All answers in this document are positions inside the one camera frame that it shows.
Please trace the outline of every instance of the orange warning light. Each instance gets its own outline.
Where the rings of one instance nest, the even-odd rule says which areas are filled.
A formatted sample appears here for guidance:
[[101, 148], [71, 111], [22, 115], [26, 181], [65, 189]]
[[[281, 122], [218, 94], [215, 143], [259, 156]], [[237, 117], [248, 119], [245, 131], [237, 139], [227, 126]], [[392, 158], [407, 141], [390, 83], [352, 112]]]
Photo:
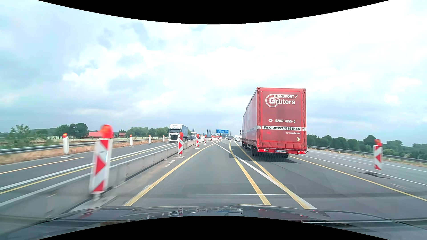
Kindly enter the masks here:
[[380, 139], [375, 139], [375, 145], [382, 146]]
[[111, 125], [108, 125], [108, 124], [103, 125], [99, 132], [101, 133], [102, 138], [114, 137], [113, 127]]

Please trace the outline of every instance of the asphalt road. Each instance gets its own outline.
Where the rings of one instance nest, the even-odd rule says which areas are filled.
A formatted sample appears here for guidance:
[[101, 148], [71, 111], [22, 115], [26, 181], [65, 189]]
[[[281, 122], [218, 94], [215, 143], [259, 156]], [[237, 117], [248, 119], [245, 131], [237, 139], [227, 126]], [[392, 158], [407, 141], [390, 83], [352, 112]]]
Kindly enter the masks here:
[[[114, 148], [111, 166], [136, 155], [146, 155], [177, 143], [151, 143]], [[44, 158], [0, 166], [0, 202], [84, 175], [91, 171], [93, 152], [73, 154], [71, 158]]]
[[250, 151], [240, 144], [222, 140], [200, 150], [190, 149], [184, 159], [157, 166], [123, 185], [115, 193], [117, 200], [109, 205], [267, 204], [390, 219], [427, 217], [423, 211], [427, 208], [425, 168], [385, 162], [381, 173], [386, 175], [376, 175], [369, 173], [373, 166], [368, 158], [322, 151], [287, 159], [249, 157]]

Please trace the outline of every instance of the cloudy sky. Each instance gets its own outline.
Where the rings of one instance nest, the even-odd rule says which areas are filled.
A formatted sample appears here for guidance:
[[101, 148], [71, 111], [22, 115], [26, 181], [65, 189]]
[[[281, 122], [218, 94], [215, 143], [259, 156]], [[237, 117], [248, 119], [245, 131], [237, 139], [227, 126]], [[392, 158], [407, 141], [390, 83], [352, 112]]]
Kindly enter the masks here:
[[308, 134], [427, 143], [426, 10], [390, 0], [206, 26], [2, 1], [0, 132], [84, 122], [237, 133], [255, 88], [278, 87], [307, 89]]

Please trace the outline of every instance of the red truck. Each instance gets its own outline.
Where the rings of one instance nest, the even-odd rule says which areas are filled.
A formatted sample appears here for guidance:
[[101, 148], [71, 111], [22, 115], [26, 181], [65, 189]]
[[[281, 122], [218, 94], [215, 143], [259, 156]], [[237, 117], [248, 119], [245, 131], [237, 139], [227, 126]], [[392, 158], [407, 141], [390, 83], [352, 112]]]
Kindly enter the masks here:
[[242, 146], [287, 158], [306, 154], [305, 88], [257, 88], [243, 115]]

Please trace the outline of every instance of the white lane marking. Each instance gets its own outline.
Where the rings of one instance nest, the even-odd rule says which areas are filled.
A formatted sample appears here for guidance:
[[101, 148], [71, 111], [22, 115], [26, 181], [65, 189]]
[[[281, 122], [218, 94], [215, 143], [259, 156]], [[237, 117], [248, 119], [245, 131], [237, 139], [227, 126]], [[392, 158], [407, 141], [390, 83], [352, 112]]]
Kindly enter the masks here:
[[[351, 167], [351, 168], [355, 168], [355, 169], [363, 170], [363, 171], [366, 171], [366, 172], [372, 172], [371, 170], [366, 170], [366, 169], [358, 168], [358, 167], [352, 167], [352, 166], [348, 166], [348, 165], [345, 165], [345, 164], [336, 163], [336, 162], [331, 162], [331, 161], [327, 161], [327, 160], [323, 160], [323, 159], [319, 159], [319, 158], [313, 158], [313, 159], [317, 159], [317, 160], [325, 161], [325, 162], [329, 162], [329, 163], [334, 163], [334, 164], [338, 164], [338, 165], [342, 165], [342, 166], [346, 166], [346, 167]], [[395, 178], [395, 179], [400, 179], [400, 180], [408, 181], [408, 182], [411, 182], [411, 183], [416, 183], [416, 184], [420, 184], [420, 185], [427, 186], [427, 184], [424, 184], [424, 183], [415, 182], [415, 181], [411, 181], [411, 180], [408, 180], [408, 179], [401, 179], [401, 178], [398, 178], [398, 177], [395, 177], [395, 176], [391, 176], [391, 175], [387, 175], [387, 174], [384, 174], [384, 173], [378, 173], [378, 174], [381, 174], [381, 175], [384, 175], [384, 176], [387, 176], [387, 177], [391, 177], [391, 178]]]
[[[216, 145], [217, 145], [217, 146], [219, 146], [220, 148], [224, 149], [226, 152], [228, 152], [228, 153], [230, 153], [230, 154], [231, 154], [231, 152], [230, 152], [230, 151], [228, 151], [227, 149], [223, 148], [223, 147], [222, 147], [222, 146], [220, 146], [219, 144], [216, 144]], [[242, 161], [244, 164], [248, 165], [250, 168], [252, 168], [253, 170], [255, 170], [257, 173], [261, 174], [264, 178], [268, 179], [270, 182], [274, 183], [276, 186], [280, 187], [280, 189], [282, 189], [283, 191], [285, 191], [285, 192], [286, 192], [286, 190], [285, 190], [285, 189], [283, 189], [283, 187], [282, 187], [278, 182], [276, 182], [275, 180], [273, 180], [272, 178], [270, 178], [269, 176], [267, 176], [265, 173], [263, 173], [263, 172], [261, 172], [260, 170], [258, 170], [256, 167], [254, 167], [254, 166], [252, 166], [251, 164], [247, 163], [245, 160], [241, 159], [239, 156], [237, 156], [237, 155], [235, 155], [235, 154], [234, 154], [234, 156], [235, 156], [237, 159], [239, 159], [240, 161]], [[298, 195], [296, 195], [296, 194], [295, 194], [295, 196], [296, 196], [296, 197], [298, 197], [298, 198], [299, 198], [299, 200], [300, 200], [301, 202], [303, 202], [304, 204], [306, 204], [306, 206], [310, 207], [310, 209], [316, 209], [313, 205], [311, 205], [310, 203], [308, 203], [307, 201], [305, 201], [304, 199], [302, 199], [300, 196], [298, 196]]]
[[[351, 157], [341, 156], [341, 155], [338, 155], [338, 154], [329, 154], [329, 153], [324, 153], [324, 152], [316, 152], [316, 153], [321, 153], [321, 154], [326, 154], [326, 155], [331, 155], [331, 156], [340, 156], [340, 157], [343, 157], [343, 158], [351, 158]], [[370, 160], [360, 159], [360, 158], [351, 158], [351, 159], [362, 160], [362, 161], [366, 161], [366, 162], [372, 162], [373, 161], [373, 160], [370, 161]], [[415, 170], [415, 171], [420, 171], [420, 172], [427, 173], [427, 171], [419, 170], [419, 169], [415, 169], [415, 168], [410, 168], [410, 167], [402, 167], [402, 166], [397, 166], [397, 165], [393, 165], [393, 164], [385, 164], [385, 163], [383, 163], [383, 165], [388, 165], [388, 166], [393, 166], [393, 167], [401, 167], [401, 168], [406, 168], [406, 169], [410, 169], [410, 170]]]
[[170, 162], [168, 162], [168, 164], [166, 164], [166, 166], [169, 166], [173, 162], [175, 162], [175, 160], [171, 160]]
[[[160, 146], [160, 147], [154, 147], [154, 148], [150, 148], [150, 149], [152, 150], [152, 149], [163, 148], [163, 147], [167, 147], [167, 146], [168, 145]], [[127, 155], [135, 154], [135, 153], [138, 153], [138, 152], [133, 152], [133, 153], [122, 155], [122, 156], [127, 156]], [[7, 189], [7, 188], [12, 188], [12, 187], [16, 187], [16, 186], [19, 186], [19, 185], [23, 185], [23, 184], [26, 184], [26, 183], [29, 183], [29, 182], [32, 182], [32, 181], [37, 181], [37, 180], [40, 180], [40, 179], [43, 179], [43, 178], [48, 178], [48, 177], [51, 177], [51, 176], [54, 176], [54, 175], [59, 175], [61, 173], [70, 172], [70, 171], [73, 171], [73, 170], [76, 170], [76, 169], [79, 169], [79, 168], [88, 167], [88, 166], [90, 166], [92, 164], [93, 163], [89, 163], [89, 164], [81, 165], [81, 166], [78, 166], [78, 167], [73, 167], [73, 168], [69, 168], [69, 169], [66, 169], [66, 170], [59, 171], [59, 172], [55, 172], [55, 173], [47, 174], [47, 175], [44, 175], [44, 176], [40, 176], [40, 177], [37, 177], [37, 178], [33, 178], [33, 179], [29, 179], [29, 180], [25, 180], [25, 181], [13, 183], [13, 184], [10, 184], [10, 185], [4, 186], [4, 187], [0, 187], [0, 191], [4, 190], [4, 189]]]
[[111, 160], [116, 159], [116, 158], [121, 158], [121, 157], [129, 156], [129, 155], [132, 155], [132, 154], [135, 154], [135, 153], [139, 153], [139, 152], [143, 152], [143, 151], [147, 151], [147, 150], [152, 150], [152, 149], [161, 148], [161, 147], [167, 147], [167, 146], [173, 145], [173, 144], [176, 144], [176, 143], [171, 143], [171, 144], [164, 145], [164, 146], [156, 146], [156, 147], [152, 147], [152, 148], [141, 150], [141, 151], [137, 151], [137, 152], [131, 152], [131, 153], [128, 153], [128, 154], [125, 154], [125, 155], [113, 157], [113, 158], [111, 158]]
[[66, 172], [69, 172], [69, 171], [72, 171], [72, 170], [76, 170], [76, 169], [79, 169], [79, 168], [88, 167], [90, 165], [92, 165], [92, 163], [89, 163], [89, 164], [86, 164], [86, 165], [82, 165], [82, 166], [78, 166], [78, 167], [73, 167], [73, 168], [66, 169], [66, 170], [63, 170], [63, 171], [60, 171], [60, 172], [56, 172], [56, 173], [47, 174], [47, 175], [44, 175], [44, 176], [41, 176], [41, 177], [37, 177], [37, 178], [33, 178], [33, 179], [29, 179], [29, 180], [17, 182], [17, 183], [14, 183], [14, 184], [10, 184], [8, 186], [0, 187], [0, 191], [4, 190], [4, 189], [7, 189], [7, 188], [16, 187], [16, 186], [19, 186], [19, 185], [22, 185], [22, 184], [26, 184], [26, 183], [29, 183], [29, 182], [32, 182], [32, 181], [37, 181], [37, 180], [40, 180], [40, 179], [43, 179], [43, 178], [48, 178], [48, 177], [51, 177], [51, 176], [54, 176], [54, 175], [58, 175], [58, 174], [61, 174], [61, 173], [66, 173]]
[[412, 190], [411, 190], [411, 189], [409, 189], [409, 188], [402, 187], [402, 186], [397, 185], [397, 184], [394, 184], [394, 183], [392, 183], [392, 185], [394, 185], [394, 186], [396, 186], [396, 187], [400, 187], [400, 188], [405, 189], [405, 190], [408, 190], [408, 191], [412, 191]]

